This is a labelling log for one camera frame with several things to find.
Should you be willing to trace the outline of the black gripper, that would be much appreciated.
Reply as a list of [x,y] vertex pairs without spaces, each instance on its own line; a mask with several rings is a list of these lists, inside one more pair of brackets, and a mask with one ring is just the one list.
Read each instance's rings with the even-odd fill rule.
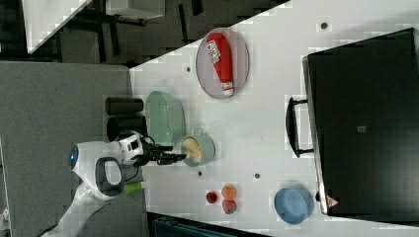
[[[141,141],[143,153],[136,156],[136,160],[133,163],[134,167],[145,166],[149,161],[153,160],[153,152],[162,151],[169,152],[173,150],[173,146],[166,145],[155,145],[154,143],[149,143],[145,140]],[[157,164],[159,166],[172,165],[177,162],[181,162],[186,158],[185,154],[165,154],[157,158]]]

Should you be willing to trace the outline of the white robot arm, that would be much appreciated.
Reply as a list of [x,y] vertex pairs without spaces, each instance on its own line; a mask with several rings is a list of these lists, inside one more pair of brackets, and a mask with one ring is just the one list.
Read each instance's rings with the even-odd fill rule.
[[124,169],[139,168],[150,161],[171,165],[186,158],[172,153],[172,146],[156,144],[136,131],[112,142],[90,141],[72,147],[70,170],[81,179],[72,204],[57,224],[39,237],[77,237],[90,216],[118,197],[126,185]]

